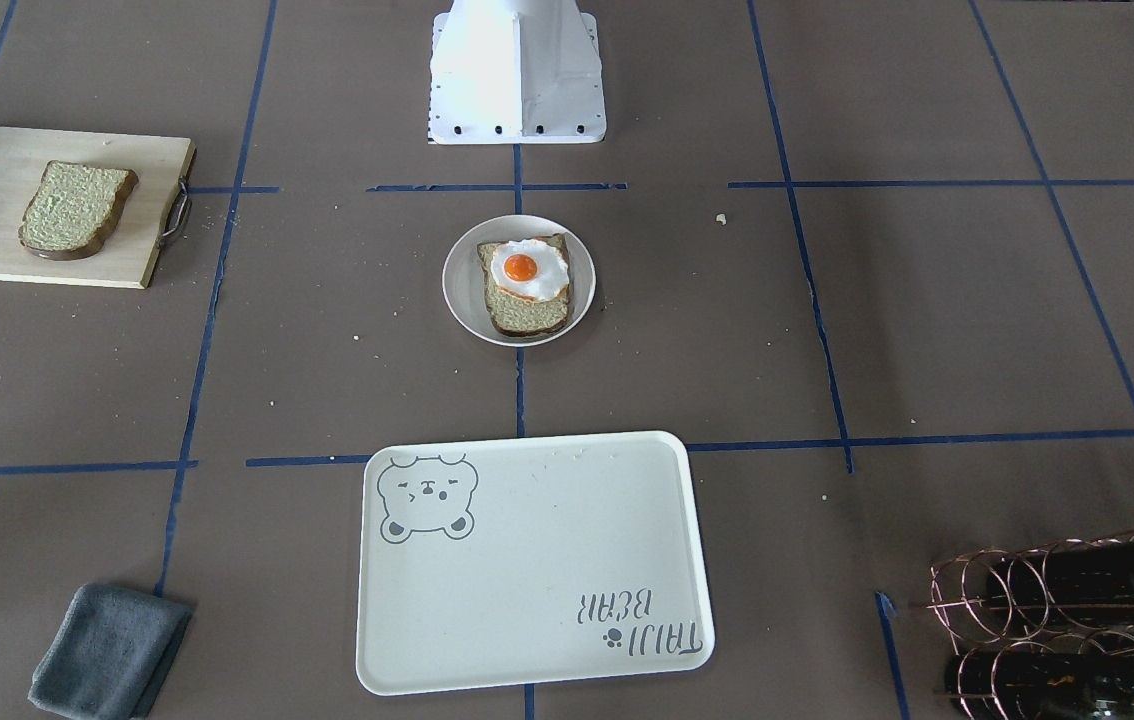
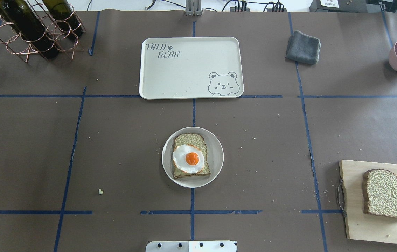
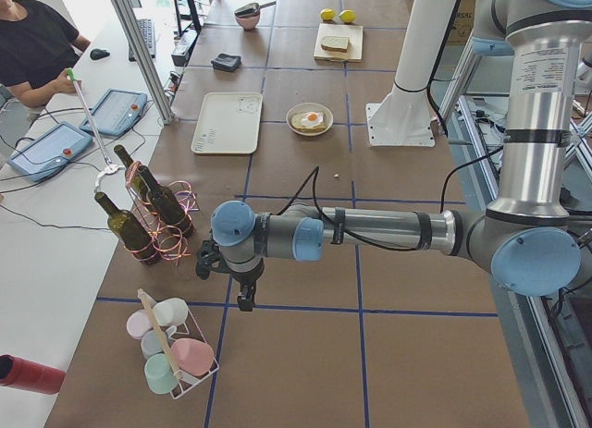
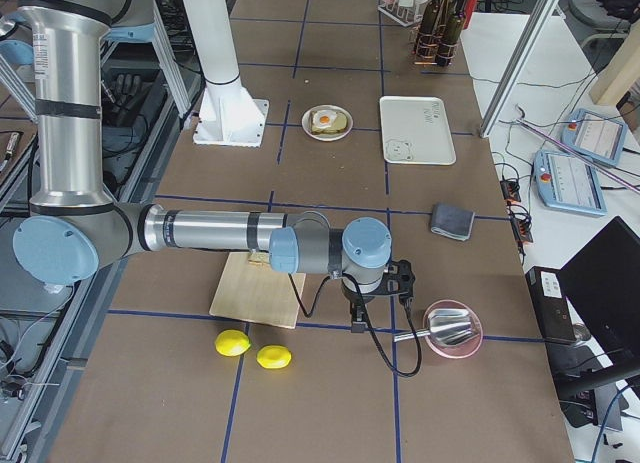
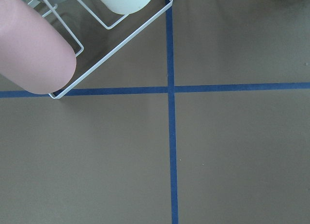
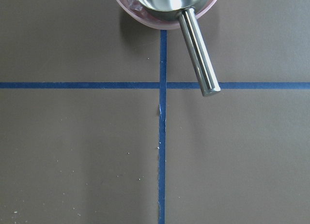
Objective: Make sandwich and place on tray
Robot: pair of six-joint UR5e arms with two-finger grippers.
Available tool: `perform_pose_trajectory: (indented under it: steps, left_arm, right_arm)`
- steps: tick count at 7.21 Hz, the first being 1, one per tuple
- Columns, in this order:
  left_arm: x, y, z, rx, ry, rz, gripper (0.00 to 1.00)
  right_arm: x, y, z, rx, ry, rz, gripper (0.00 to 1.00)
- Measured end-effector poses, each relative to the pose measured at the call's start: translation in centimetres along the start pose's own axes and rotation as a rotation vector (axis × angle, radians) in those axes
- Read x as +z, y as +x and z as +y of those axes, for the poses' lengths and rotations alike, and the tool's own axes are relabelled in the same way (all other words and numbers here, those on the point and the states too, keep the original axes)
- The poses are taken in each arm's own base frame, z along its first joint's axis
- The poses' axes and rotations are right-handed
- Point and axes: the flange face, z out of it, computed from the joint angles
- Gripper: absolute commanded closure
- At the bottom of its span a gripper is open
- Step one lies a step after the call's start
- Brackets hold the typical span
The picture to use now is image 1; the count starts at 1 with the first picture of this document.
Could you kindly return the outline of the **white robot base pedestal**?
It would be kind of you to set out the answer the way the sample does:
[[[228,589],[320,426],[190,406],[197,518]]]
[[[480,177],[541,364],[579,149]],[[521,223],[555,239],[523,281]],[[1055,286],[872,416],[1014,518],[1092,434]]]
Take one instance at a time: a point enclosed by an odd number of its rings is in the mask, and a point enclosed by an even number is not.
[[[598,23],[575,1],[454,1],[433,19],[429,69],[438,145],[607,136]]]

